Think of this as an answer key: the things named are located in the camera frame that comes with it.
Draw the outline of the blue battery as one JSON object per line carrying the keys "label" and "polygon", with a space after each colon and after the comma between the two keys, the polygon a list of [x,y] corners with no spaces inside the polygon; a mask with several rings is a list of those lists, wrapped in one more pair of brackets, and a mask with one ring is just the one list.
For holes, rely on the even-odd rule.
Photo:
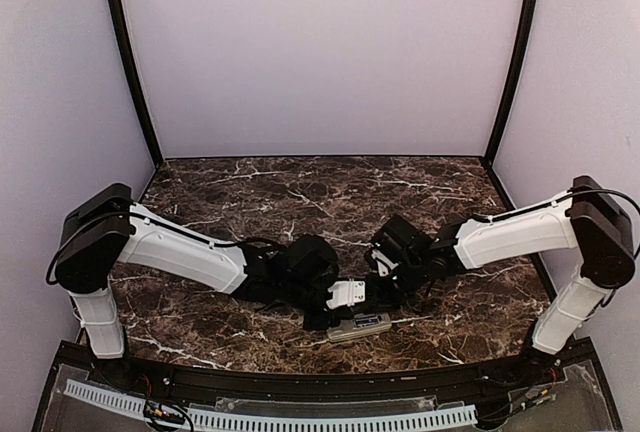
{"label": "blue battery", "polygon": [[376,316],[361,316],[353,319],[355,329],[364,329],[369,327],[375,327],[380,323],[380,319]]}

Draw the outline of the grey remote control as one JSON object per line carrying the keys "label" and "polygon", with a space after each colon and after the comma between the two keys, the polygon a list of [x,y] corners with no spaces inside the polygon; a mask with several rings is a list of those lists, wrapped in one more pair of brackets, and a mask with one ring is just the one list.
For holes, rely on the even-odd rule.
{"label": "grey remote control", "polygon": [[392,322],[388,313],[356,314],[327,330],[330,342],[344,342],[387,332]]}

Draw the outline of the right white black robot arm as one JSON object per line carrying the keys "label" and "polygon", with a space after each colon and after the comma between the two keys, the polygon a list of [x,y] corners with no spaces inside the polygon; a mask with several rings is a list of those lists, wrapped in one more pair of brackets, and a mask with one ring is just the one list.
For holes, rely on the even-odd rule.
{"label": "right white black robot arm", "polygon": [[570,282],[538,318],[531,348],[510,365],[521,386],[534,384],[569,337],[635,274],[639,254],[632,222],[617,204],[617,191],[602,189],[589,176],[537,204],[498,215],[474,215],[446,224],[430,236],[400,215],[372,237],[365,254],[367,302],[403,305],[436,280],[465,274],[487,264],[556,249],[577,249],[581,261]]}

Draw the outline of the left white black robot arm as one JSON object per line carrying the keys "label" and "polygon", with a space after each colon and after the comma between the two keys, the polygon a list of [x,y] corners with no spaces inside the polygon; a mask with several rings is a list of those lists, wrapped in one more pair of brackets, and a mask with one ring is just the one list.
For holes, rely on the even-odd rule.
{"label": "left white black robot arm", "polygon": [[114,183],[70,212],[45,281],[67,291],[101,369],[120,388],[141,379],[109,285],[115,264],[150,267],[239,300],[284,303],[304,313],[307,330],[324,331],[352,315],[365,285],[338,277],[335,250],[303,235],[288,245],[250,237],[223,241],[166,220]]}

